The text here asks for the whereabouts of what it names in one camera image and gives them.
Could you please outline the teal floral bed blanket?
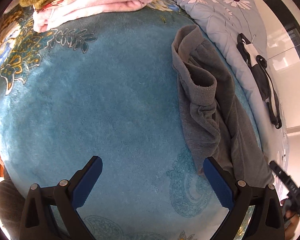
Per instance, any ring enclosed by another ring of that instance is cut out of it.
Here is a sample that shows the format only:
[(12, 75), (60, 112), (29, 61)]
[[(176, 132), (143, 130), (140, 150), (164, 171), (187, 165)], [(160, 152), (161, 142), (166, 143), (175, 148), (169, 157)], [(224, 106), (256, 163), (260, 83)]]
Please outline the teal floral bed blanket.
[(186, 144), (172, 60), (178, 30), (195, 22), (172, 0), (43, 33), (33, 13), (12, 2), (0, 24), (0, 220), (11, 239), (30, 186), (55, 186), (93, 155), (103, 171), (78, 213), (94, 237), (207, 239), (223, 209)]

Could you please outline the white glossy wardrobe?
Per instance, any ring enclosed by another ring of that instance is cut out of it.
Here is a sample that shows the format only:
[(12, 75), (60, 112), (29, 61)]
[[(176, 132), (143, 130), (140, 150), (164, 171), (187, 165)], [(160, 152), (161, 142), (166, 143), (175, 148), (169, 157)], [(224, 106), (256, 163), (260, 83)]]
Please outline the white glossy wardrobe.
[(300, 8), (293, 0), (254, 0), (267, 32), (268, 62), (285, 115), (287, 172), (300, 184)]

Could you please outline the light blue floral quilt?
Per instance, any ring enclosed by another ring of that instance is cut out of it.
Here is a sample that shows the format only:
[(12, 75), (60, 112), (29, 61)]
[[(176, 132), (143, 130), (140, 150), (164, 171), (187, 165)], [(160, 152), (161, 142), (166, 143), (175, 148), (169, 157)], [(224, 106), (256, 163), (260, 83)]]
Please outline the light blue floral quilt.
[(254, 77), (237, 49), (237, 36), (243, 33), (267, 61), (267, 34), (254, 0), (174, 0), (202, 28), (231, 67), (245, 93), (258, 129), (262, 151), (269, 161), (287, 167), (289, 146), (286, 122), (271, 68), (267, 72), (279, 98), (282, 127), (270, 122), (267, 104), (262, 100)]

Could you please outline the pink folded blanket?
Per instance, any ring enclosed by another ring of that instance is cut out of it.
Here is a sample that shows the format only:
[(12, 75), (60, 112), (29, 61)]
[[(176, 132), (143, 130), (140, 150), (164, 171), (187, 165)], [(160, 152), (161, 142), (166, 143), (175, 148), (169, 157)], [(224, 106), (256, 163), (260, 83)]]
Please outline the pink folded blanket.
[(144, 8), (153, 0), (56, 0), (33, 13), (33, 29), (43, 33), (78, 18), (104, 12), (130, 12)]

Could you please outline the black and white jacket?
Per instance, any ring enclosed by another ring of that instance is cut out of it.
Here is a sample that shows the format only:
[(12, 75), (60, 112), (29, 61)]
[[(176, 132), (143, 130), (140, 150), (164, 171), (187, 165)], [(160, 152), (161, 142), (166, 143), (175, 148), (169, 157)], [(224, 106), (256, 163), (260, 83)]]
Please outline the black and white jacket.
[(274, 84), (267, 72), (266, 59), (243, 33), (239, 33), (237, 36), (237, 49), (254, 77), (262, 100), (267, 104), (270, 122), (276, 129), (280, 129), (282, 127), (280, 103)]

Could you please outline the grey sweatpants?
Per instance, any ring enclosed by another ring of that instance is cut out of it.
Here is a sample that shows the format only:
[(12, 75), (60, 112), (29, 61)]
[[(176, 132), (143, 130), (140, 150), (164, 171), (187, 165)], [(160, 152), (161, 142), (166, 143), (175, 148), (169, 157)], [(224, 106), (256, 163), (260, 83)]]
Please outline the grey sweatpants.
[(232, 75), (200, 28), (178, 30), (172, 43), (183, 134), (197, 173), (213, 157), (236, 180), (254, 187), (274, 182)]

